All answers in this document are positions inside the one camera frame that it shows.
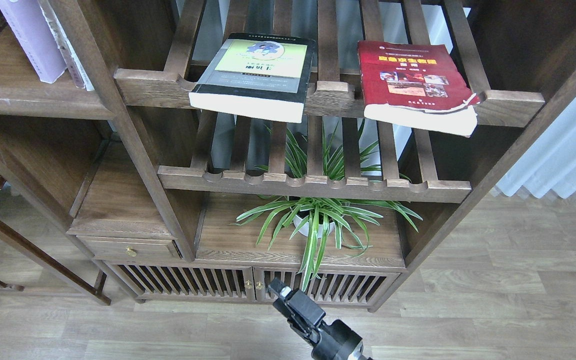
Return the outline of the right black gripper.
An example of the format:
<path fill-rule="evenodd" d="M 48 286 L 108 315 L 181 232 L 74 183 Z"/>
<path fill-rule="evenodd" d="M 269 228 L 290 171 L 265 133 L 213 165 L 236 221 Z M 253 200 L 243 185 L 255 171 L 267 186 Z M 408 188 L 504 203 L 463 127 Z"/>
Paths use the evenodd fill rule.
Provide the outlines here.
<path fill-rule="evenodd" d="M 267 291 L 274 296 L 273 306 L 286 317 L 290 327 L 313 347 L 314 360 L 366 359 L 362 337 L 340 319 L 326 324 L 326 312 L 304 292 L 293 290 L 280 278 L 270 281 Z"/>

